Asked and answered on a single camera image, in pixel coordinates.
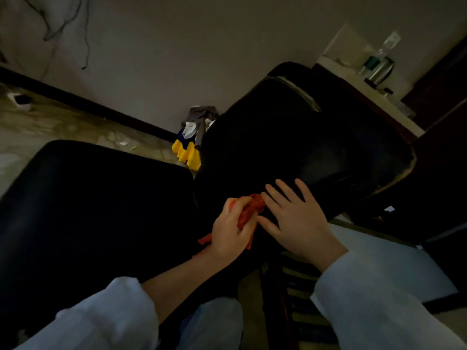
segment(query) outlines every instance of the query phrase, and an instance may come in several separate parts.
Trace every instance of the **red cloth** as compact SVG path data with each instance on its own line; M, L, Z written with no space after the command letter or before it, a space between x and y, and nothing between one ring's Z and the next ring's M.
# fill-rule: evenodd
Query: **red cloth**
M266 206L264 204L264 200L263 198L261 197L260 194L251 194L250 197L252 197L252 201L250 201L248 204L246 204L244 207L243 207L243 211L242 213L240 214L239 218L238 218L238 223L237 223L237 227L239 229L242 229L243 226L245 226L245 223L247 223L247 221L250 219L250 217L252 217L253 213L255 211L257 211L259 214L261 212L264 211L264 207ZM235 199L234 201L232 201L230 203L230 206L229 206L229 211L232 211L232 208L234 207L235 203L238 201L239 199ZM201 244L201 245L205 245L206 243L210 243L213 241L213 234L210 233L208 234L207 236L201 238L198 240L198 243ZM248 245L246 247L246 249L250 249L251 248L251 244L253 242L253 233L251 234L251 238L250 238L250 241L248 242Z

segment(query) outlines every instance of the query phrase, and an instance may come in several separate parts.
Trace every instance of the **plastic bottle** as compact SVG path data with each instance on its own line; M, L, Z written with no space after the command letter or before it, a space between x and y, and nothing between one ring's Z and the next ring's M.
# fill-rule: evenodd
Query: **plastic bottle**
M400 40L401 36L397 32L392 32L391 35L388 36L388 39L384 41L381 48L368 58L361 68L359 75L366 76L371 73Z

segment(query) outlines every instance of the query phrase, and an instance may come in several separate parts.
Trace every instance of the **black baseboard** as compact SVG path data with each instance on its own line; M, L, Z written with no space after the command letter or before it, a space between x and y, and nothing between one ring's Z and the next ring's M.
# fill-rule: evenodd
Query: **black baseboard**
M104 107L103 105L99 105L88 99L84 99L72 93L68 93L61 89L52 87L30 77L18 74L4 67L0 67L0 82L21 87L27 91L31 91L41 96L69 105L80 111L86 111L90 114L97 115L98 117L104 117L116 123L145 132L146 134L156 136L166 141L175 142L177 139L177 134L171 131L130 117L126 114L120 113L119 111L114 111L113 109Z
M423 305L432 315L467 307L467 298L462 293L452 294L433 301L424 302Z

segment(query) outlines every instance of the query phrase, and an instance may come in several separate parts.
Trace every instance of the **right hand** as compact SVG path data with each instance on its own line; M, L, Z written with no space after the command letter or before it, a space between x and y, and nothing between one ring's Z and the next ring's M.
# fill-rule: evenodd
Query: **right hand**
M269 219L258 216L257 221L284 248L308 259L318 270L324 272L334 261L348 250L333 235L323 210L304 182L295 179L305 201L280 179L276 184L282 195L270 184L261 196L266 206L277 218L279 226Z

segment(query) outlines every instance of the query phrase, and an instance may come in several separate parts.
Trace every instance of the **white countertop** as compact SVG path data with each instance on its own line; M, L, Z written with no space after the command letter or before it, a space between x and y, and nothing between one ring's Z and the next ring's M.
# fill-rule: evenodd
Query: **white countertop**
M383 111L388 113L393 117L397 122L402 126L408 129L412 134L418 138L422 136L425 131L415 124L412 120L407 118L396 106L394 106L386 97L379 94L373 88L368 86L363 79L358 76L353 69L346 68L342 65L337 64L329 58L320 56L318 59L318 64L324 67L326 70L330 71L334 75L342 78L353 87L355 87L361 94L366 98L371 100L374 104L380 107Z

